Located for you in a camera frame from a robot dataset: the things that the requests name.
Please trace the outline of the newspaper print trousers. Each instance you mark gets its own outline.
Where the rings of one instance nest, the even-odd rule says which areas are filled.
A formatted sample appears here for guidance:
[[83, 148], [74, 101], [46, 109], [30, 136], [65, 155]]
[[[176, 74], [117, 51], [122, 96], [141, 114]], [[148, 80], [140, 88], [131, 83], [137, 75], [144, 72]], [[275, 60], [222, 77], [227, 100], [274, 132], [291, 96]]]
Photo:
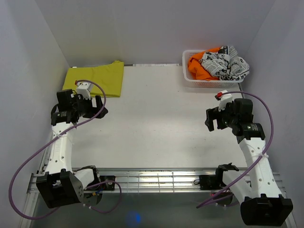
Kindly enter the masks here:
[[206, 51], [199, 63], [212, 77], [219, 80], [242, 80], [250, 72], [249, 64], [238, 56], [233, 46], [222, 46], [217, 52]]

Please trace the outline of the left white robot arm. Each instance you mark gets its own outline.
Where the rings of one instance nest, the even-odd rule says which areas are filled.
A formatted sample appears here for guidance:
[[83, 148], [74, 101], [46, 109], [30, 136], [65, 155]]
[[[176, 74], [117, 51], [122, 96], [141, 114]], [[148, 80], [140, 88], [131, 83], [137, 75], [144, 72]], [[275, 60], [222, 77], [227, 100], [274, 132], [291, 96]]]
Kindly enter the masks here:
[[77, 88], [57, 92], [58, 103], [51, 111], [51, 130], [54, 142], [45, 174], [36, 180], [36, 186], [47, 207], [57, 208], [80, 203], [84, 190], [97, 189], [101, 184], [95, 166], [85, 166], [76, 172], [72, 170], [72, 144], [79, 118], [103, 118], [107, 109], [102, 108], [100, 96], [93, 106], [89, 88]]

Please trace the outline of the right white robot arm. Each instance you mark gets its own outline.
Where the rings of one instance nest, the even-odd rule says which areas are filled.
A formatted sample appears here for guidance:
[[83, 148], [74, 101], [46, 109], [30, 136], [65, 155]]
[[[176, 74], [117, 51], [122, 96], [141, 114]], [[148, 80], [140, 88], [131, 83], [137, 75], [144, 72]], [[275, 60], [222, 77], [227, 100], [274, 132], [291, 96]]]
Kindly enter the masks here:
[[231, 128], [247, 164], [247, 171], [239, 174], [236, 166], [224, 164], [216, 169], [217, 187], [232, 191], [240, 203], [243, 222], [249, 226], [281, 226], [293, 210], [290, 199], [279, 189], [271, 170], [261, 124], [253, 122], [253, 103], [249, 99], [223, 95], [219, 106], [206, 111], [209, 131]]

